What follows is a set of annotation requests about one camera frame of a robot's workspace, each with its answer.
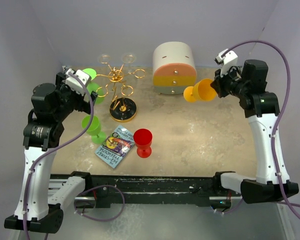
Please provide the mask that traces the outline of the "green plastic goblet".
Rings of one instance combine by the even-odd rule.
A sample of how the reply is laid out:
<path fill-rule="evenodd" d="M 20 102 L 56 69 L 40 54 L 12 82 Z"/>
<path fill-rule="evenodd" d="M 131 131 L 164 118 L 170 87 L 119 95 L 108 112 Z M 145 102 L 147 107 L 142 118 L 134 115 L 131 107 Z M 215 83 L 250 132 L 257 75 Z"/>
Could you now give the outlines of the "green plastic goblet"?
<path fill-rule="evenodd" d="M 101 104 L 104 101 L 104 97 L 102 97 L 104 95 L 103 89 L 93 81 L 97 76 L 97 72 L 92 68 L 85 68 L 82 71 L 91 77 L 91 82 L 87 86 L 89 94 L 91 94 L 91 92 L 96 92 L 98 97 L 95 100 L 95 104 Z"/>
<path fill-rule="evenodd" d="M 94 144 L 102 144 L 106 139 L 106 134 L 102 131 L 102 126 L 99 118 L 97 116 L 93 116 L 92 122 L 89 128 L 86 130 L 86 133 L 90 135 L 91 141 Z"/>

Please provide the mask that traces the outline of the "orange plastic goblet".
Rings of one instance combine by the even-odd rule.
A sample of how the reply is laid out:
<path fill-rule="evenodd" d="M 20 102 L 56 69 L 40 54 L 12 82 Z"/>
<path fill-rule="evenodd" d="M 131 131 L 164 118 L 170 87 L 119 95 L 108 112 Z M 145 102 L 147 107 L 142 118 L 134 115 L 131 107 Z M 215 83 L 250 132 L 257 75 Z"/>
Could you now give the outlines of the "orange plastic goblet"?
<path fill-rule="evenodd" d="M 190 103 L 196 101 L 209 102 L 216 96 L 216 91 L 211 87 L 212 79 L 205 78 L 196 83 L 194 86 L 188 86 L 183 91 L 183 98 Z"/>

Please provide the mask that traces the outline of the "clear wine glass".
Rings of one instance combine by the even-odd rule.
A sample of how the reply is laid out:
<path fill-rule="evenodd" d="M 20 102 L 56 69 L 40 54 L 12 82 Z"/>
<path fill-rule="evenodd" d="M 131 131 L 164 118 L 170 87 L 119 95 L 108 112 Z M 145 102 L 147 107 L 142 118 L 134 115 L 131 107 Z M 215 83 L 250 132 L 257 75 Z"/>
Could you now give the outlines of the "clear wine glass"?
<path fill-rule="evenodd" d="M 124 63 L 127 69 L 127 73 L 131 74 L 133 72 L 132 70 L 132 63 L 136 61 L 136 55 L 132 52 L 124 53 L 121 56 L 121 61 Z"/>
<path fill-rule="evenodd" d="M 106 53 L 102 53 L 97 58 L 98 62 L 103 65 L 109 65 L 111 61 L 111 56 Z"/>

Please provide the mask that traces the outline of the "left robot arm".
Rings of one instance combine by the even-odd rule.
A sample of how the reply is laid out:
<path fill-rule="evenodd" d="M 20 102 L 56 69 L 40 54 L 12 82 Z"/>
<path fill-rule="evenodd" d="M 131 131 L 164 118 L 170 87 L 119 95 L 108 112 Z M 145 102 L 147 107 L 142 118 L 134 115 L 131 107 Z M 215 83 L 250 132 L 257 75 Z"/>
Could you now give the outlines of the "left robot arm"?
<path fill-rule="evenodd" d="M 73 112 L 94 115 L 98 94 L 87 87 L 91 76 L 82 70 L 68 69 L 56 74 L 55 83 L 42 83 L 33 89 L 32 110 L 23 130 L 24 175 L 18 205 L 14 214 L 4 220 L 4 228 L 55 234 L 61 227 L 64 213 L 75 197 L 93 191 L 88 172 L 74 172 L 62 186 L 48 195 L 51 169 L 60 144 L 63 121 Z"/>

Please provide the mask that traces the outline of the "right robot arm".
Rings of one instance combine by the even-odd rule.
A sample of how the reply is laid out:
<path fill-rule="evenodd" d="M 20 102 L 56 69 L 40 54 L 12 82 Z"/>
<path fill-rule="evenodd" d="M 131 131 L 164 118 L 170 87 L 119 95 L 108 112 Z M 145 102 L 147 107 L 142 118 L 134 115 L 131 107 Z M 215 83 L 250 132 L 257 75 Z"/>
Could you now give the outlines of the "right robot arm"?
<path fill-rule="evenodd" d="M 252 131 L 257 159 L 255 178 L 234 171 L 217 172 L 212 190 L 218 196 L 229 190 L 241 194 L 247 204 L 279 202 L 299 193 L 299 185 L 290 180 L 281 150 L 279 129 L 275 126 L 280 108 L 277 95 L 266 90 L 268 65 L 248 59 L 243 68 L 232 66 L 223 75 L 214 73 L 211 87 L 219 98 L 232 95 L 239 99 Z"/>

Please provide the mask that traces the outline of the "gold wine glass rack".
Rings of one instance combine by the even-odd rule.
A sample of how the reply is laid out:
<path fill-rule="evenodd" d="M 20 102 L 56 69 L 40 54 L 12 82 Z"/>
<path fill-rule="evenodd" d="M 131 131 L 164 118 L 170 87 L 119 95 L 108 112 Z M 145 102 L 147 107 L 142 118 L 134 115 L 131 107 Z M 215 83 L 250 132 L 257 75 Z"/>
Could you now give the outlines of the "gold wine glass rack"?
<path fill-rule="evenodd" d="M 132 76 L 136 79 L 142 79 L 146 76 L 146 71 L 142 68 L 132 69 L 132 73 L 128 73 L 126 66 L 122 62 L 121 66 L 114 67 L 105 64 L 109 67 L 108 74 L 97 74 L 98 77 L 105 77 L 109 80 L 104 86 L 107 96 L 110 92 L 113 93 L 111 104 L 109 106 L 109 114 L 114 121 L 126 123 L 131 121 L 137 114 L 137 105 L 130 96 L 134 93 L 134 88 L 127 84 L 126 77 Z"/>

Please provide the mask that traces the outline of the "pastel mini drawer chest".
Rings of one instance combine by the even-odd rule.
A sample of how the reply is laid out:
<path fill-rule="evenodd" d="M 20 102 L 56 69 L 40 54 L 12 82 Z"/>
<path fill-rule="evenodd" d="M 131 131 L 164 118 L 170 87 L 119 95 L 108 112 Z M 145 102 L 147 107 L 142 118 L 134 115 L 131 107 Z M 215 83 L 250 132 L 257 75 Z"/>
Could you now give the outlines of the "pastel mini drawer chest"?
<path fill-rule="evenodd" d="M 152 55 L 152 82 L 156 92 L 181 95 L 195 84 L 197 71 L 190 46 L 180 41 L 160 44 Z"/>

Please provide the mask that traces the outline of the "blue treehouse book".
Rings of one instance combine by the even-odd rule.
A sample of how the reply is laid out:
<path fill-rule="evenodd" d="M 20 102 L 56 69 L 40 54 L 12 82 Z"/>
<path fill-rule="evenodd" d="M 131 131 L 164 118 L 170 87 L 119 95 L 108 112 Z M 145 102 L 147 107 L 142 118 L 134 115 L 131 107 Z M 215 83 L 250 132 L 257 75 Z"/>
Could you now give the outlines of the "blue treehouse book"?
<path fill-rule="evenodd" d="M 133 133 L 118 125 L 95 150 L 95 155 L 115 169 L 134 146 Z"/>

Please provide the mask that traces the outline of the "red plastic goblet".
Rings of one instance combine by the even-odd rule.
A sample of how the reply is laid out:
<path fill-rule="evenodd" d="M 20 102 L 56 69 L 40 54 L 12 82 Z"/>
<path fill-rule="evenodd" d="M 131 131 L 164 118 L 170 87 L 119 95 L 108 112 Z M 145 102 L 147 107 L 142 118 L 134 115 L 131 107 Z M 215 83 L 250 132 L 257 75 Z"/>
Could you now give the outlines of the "red plastic goblet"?
<path fill-rule="evenodd" d="M 152 154 L 151 144 L 152 133 L 145 128 L 138 129 L 133 135 L 134 143 L 137 147 L 137 155 L 141 158 L 148 158 Z"/>

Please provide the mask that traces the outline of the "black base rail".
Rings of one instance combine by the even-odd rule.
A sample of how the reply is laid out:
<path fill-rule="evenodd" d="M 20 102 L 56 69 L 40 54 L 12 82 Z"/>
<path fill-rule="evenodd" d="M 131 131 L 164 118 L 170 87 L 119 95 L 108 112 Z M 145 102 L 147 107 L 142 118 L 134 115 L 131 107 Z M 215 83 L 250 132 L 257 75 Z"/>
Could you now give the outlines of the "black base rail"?
<path fill-rule="evenodd" d="M 95 192 L 77 196 L 77 201 L 96 202 L 96 208 L 112 204 L 195 205 L 228 207 L 229 200 L 240 194 L 227 189 L 216 190 L 212 177 L 92 175 L 88 187 Z"/>

